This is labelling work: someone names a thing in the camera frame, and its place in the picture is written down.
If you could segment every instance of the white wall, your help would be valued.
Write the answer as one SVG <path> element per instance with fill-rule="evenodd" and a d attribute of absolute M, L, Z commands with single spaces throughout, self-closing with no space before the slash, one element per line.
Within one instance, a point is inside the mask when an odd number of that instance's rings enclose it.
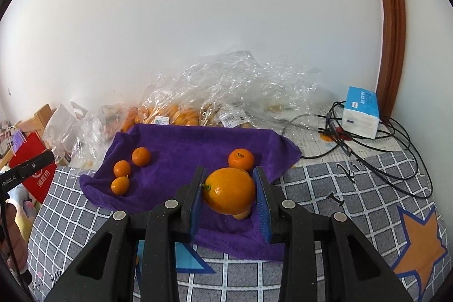
<path fill-rule="evenodd" d="M 406 0 L 406 8 L 406 55 L 393 116 L 425 159 L 451 237 L 453 8 L 448 0 Z"/>
<path fill-rule="evenodd" d="M 3 111 L 3 107 L 0 104 L 0 121 L 6 119 L 5 112 Z"/>
<path fill-rule="evenodd" d="M 241 49 L 320 68 L 327 98 L 343 98 L 375 88 L 381 25 L 381 0 L 13 0 L 0 102 L 17 121 L 44 103 L 137 100 L 162 70 Z"/>

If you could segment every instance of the shopping bag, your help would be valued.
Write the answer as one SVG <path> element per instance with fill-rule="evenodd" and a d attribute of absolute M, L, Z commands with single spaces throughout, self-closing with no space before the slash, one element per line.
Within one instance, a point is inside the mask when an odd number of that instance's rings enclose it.
<path fill-rule="evenodd" d="M 37 133 L 32 132 L 27 136 L 26 141 L 20 146 L 13 158 L 10 160 L 9 166 L 10 168 L 14 168 L 16 165 L 41 154 L 44 150 L 46 150 L 46 147 L 42 143 L 41 139 Z M 52 163 L 23 182 L 25 188 L 41 204 L 44 202 L 44 199 L 49 191 L 50 184 L 54 179 L 56 168 L 57 165 Z"/>

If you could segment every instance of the plastic bag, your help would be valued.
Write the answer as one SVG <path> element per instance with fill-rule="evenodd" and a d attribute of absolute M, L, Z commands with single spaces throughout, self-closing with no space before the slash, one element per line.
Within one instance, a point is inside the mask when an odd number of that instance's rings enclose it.
<path fill-rule="evenodd" d="M 56 163 L 72 151 L 78 127 L 77 118 L 69 113 L 63 104 L 52 114 L 42 134 L 42 140 L 51 148 Z"/>
<path fill-rule="evenodd" d="M 314 72 L 292 64 L 260 65 L 250 52 L 209 56 L 179 79 L 159 76 L 139 108 L 143 123 L 273 129 L 284 133 L 297 117 L 312 124 Z"/>
<path fill-rule="evenodd" d="M 185 79 L 176 81 L 160 75 L 156 83 L 147 88 L 137 120 L 142 123 L 198 126 L 197 88 Z"/>
<path fill-rule="evenodd" d="M 137 115 L 138 115 L 137 107 L 129 108 L 126 119 L 123 123 L 123 126 L 121 127 L 121 132 L 129 131 L 136 124 L 135 119 L 137 118 Z"/>
<path fill-rule="evenodd" d="M 104 157 L 128 118 L 127 104 L 104 105 L 90 111 L 80 120 L 70 166 L 72 168 L 99 169 Z"/>
<path fill-rule="evenodd" d="M 71 101 L 72 109 L 74 110 L 74 114 L 76 115 L 77 119 L 82 119 L 88 113 L 88 111 L 81 105 Z"/>

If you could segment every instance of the gray checkered fabric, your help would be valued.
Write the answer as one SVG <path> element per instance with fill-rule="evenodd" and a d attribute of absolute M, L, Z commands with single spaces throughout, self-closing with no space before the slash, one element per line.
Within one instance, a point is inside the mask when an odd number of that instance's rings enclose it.
<path fill-rule="evenodd" d="M 367 161 L 390 174 L 408 177 L 414 173 L 413 158 L 408 158 L 402 151 L 370 157 Z M 39 301 L 44 299 L 59 275 L 112 213 L 87 201 L 78 184 L 82 173 L 86 172 L 58 168 L 49 195 L 33 225 L 29 264 L 34 280 L 33 290 Z M 347 175 L 353 176 L 355 183 Z M 423 173 L 406 182 L 395 180 L 394 183 L 416 194 L 427 193 L 428 189 Z M 432 199 L 415 200 L 402 196 L 355 160 L 292 168 L 280 178 L 277 186 L 282 188 L 287 198 L 311 212 L 322 215 L 331 215 L 339 210 L 345 212 L 390 265 L 406 245 L 397 206 L 423 220 L 435 206 Z M 438 212 L 436 215 L 439 236 L 447 246 L 445 225 Z M 319 243 L 315 246 L 318 301 L 323 302 L 322 252 Z M 278 301 L 282 264 L 241 260 L 197 245 L 193 248 L 216 273 L 178 274 L 181 301 Z M 451 260 L 447 255 L 435 266 L 423 302 L 433 296 L 450 268 Z M 403 278 L 402 283 L 417 300 L 415 277 Z M 134 301 L 139 300 L 140 290 L 136 284 Z"/>

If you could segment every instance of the blue tissue box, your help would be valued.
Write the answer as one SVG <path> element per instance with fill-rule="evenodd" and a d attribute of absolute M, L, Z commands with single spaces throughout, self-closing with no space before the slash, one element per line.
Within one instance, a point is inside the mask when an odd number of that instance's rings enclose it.
<path fill-rule="evenodd" d="M 376 94 L 359 87 L 349 87 L 341 125 L 345 131 L 375 138 L 379 126 Z"/>

